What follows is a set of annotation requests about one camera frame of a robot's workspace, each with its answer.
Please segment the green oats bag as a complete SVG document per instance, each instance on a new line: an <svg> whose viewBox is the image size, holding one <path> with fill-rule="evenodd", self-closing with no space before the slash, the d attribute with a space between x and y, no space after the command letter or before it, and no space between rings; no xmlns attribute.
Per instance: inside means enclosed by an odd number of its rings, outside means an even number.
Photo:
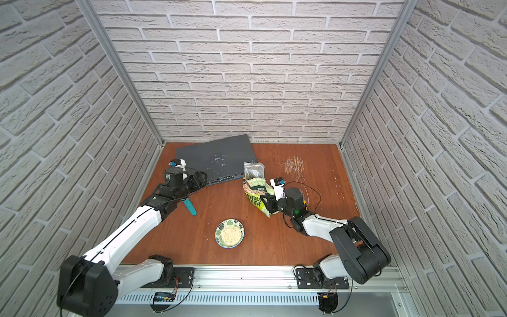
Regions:
<svg viewBox="0 0 507 317"><path fill-rule="evenodd" d="M244 163L243 190L252 205L256 206L268 218L279 212L275 190L265 176L265 166L260 163Z"/></svg>

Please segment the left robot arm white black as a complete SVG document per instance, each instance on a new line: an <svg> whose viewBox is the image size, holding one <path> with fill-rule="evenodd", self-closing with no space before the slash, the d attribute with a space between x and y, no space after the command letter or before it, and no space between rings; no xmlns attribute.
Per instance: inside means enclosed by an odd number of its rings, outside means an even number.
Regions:
<svg viewBox="0 0 507 317"><path fill-rule="evenodd" d="M207 185L207 174L168 168L153 193L134 214L83 256L70 256L59 270L56 304L79 316L105 316L116 301L146 285L178 286L170 258L154 255L121 272L117 268L144 236L161 224L190 195Z"/></svg>

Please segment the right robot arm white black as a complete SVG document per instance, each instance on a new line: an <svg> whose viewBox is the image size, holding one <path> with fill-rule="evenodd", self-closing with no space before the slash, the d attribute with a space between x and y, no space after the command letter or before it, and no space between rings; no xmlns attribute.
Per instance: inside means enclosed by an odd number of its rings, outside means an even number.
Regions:
<svg viewBox="0 0 507 317"><path fill-rule="evenodd" d="M261 200L270 214L280 212L288 217L296 232L334 244L337 253L318 260L311 269L321 287L330 286L338 277L351 277L363 285L392 261L387 248L362 218L337 220L313 213L298 188L278 186L274 195L265 195Z"/></svg>

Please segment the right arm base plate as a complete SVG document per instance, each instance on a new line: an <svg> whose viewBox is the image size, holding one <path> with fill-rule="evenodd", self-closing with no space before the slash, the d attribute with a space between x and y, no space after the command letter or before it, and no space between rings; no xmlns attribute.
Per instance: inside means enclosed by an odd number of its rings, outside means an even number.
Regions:
<svg viewBox="0 0 507 317"><path fill-rule="evenodd" d="M328 279L314 268L296 267L293 269L298 289L337 289L350 288L348 277Z"/></svg>

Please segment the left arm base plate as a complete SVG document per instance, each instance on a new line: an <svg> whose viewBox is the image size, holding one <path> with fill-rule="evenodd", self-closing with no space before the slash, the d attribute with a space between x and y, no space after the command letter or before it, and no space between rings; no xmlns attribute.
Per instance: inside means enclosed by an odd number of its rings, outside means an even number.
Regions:
<svg viewBox="0 0 507 317"><path fill-rule="evenodd" d="M181 288L181 289L190 289L194 284L194 273L195 268L183 268L176 267L172 269L171 274L166 277L161 277L158 281L148 283L142 286L142 289L162 289L162 288Z"/></svg>

